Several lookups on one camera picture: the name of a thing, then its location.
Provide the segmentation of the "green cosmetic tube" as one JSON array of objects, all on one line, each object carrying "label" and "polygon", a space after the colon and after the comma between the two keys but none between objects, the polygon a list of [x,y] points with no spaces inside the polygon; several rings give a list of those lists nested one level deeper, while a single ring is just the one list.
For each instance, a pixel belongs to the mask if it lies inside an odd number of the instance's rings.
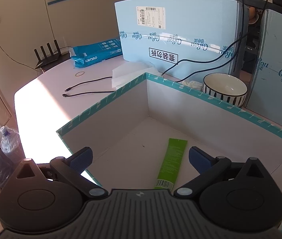
[{"label": "green cosmetic tube", "polygon": [[155,189],[172,191],[176,183],[187,140],[169,138],[166,153],[155,183]]}]

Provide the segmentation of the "water bottle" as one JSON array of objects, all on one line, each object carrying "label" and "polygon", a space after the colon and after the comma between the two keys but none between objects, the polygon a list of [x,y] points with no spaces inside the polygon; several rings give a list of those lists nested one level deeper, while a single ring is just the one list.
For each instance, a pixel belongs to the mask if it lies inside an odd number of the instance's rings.
[{"label": "water bottle", "polygon": [[23,159],[20,136],[13,129],[7,126],[0,128],[2,134],[0,148],[3,153],[14,163],[19,163]]}]

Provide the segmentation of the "large light blue carton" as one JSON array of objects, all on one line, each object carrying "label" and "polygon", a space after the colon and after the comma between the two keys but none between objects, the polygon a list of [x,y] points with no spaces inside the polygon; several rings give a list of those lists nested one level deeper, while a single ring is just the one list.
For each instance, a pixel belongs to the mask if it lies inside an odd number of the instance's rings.
[{"label": "large light blue carton", "polygon": [[246,108],[282,126],[282,14],[266,10]]}]

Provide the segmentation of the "striped white ceramic bowl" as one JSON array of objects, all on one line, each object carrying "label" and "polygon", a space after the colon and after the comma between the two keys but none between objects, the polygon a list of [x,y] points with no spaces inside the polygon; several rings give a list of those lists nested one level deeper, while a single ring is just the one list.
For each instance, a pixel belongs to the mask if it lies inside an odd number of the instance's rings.
[{"label": "striped white ceramic bowl", "polygon": [[242,107],[247,95],[247,86],[232,75],[211,73],[204,77],[202,91],[209,96]]}]

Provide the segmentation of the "crumpled white tissue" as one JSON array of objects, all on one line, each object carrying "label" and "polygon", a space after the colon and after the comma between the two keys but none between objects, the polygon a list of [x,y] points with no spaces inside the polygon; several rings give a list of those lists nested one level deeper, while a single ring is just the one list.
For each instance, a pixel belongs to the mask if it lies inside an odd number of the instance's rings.
[{"label": "crumpled white tissue", "polygon": [[197,90],[202,91],[203,84],[194,80],[179,81],[179,88],[184,91]]}]

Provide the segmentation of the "open teal box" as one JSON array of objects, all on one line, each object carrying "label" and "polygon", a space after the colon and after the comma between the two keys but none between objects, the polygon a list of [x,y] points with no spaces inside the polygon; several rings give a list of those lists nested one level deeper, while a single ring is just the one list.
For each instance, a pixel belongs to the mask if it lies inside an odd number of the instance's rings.
[{"label": "open teal box", "polygon": [[92,149],[105,189],[152,189],[171,138],[234,162],[260,159],[282,191],[282,127],[151,74],[99,100],[57,131],[71,153]]}]

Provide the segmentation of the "rubber band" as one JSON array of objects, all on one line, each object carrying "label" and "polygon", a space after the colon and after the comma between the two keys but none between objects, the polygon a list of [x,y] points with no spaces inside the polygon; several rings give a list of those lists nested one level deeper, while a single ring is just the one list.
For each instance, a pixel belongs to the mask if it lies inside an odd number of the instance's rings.
[{"label": "rubber band", "polygon": [[84,75],[85,73],[84,73],[84,71],[80,71],[80,72],[77,72],[76,74],[75,74],[75,76],[76,77],[80,77],[80,76],[82,76],[82,75]]}]

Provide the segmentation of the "black wifi router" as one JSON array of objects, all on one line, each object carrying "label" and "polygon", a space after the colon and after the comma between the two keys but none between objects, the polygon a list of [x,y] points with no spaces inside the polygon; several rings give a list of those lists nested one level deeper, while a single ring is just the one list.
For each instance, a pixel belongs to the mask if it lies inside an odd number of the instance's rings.
[{"label": "black wifi router", "polygon": [[70,59],[69,49],[71,46],[60,47],[57,40],[54,40],[55,51],[53,51],[51,44],[47,43],[46,47],[40,46],[41,55],[37,49],[34,49],[35,55],[38,59],[35,70],[46,72],[51,68],[61,64]]}]

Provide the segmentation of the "blue paper ream package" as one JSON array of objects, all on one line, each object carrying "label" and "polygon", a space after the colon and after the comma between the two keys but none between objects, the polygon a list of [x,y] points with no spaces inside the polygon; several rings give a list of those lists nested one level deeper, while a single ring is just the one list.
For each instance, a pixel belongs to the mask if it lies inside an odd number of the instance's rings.
[{"label": "blue paper ream package", "polygon": [[121,56],[121,42],[119,38],[109,39],[90,45],[70,48],[69,54],[76,68],[86,68],[93,64]]}]

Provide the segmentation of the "white foam sheets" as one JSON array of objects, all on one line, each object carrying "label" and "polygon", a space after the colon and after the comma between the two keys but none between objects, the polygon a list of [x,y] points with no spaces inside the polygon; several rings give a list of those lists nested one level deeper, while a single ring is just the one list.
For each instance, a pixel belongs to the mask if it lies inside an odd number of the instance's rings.
[{"label": "white foam sheets", "polygon": [[150,62],[124,62],[112,70],[112,88],[117,90],[144,73],[161,76]]}]

